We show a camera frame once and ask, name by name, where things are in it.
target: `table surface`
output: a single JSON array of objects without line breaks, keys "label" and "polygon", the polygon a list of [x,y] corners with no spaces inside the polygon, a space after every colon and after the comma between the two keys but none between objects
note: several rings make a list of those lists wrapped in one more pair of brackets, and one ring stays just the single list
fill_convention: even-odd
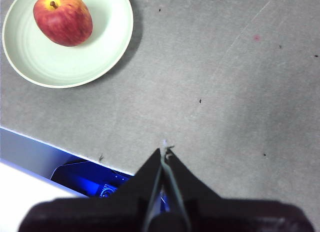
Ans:
[{"label": "table surface", "polygon": [[34,85],[1,49],[2,127],[130,173],[166,139],[221,196],[320,229],[320,0],[130,2],[127,51],[86,85]]}]

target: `apple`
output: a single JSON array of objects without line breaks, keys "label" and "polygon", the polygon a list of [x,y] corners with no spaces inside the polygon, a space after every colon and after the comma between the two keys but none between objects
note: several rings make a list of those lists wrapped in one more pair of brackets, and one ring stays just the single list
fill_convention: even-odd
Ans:
[{"label": "apple", "polygon": [[63,46],[79,45],[92,33],[91,15],[82,0],[38,0],[33,16],[40,30]]}]

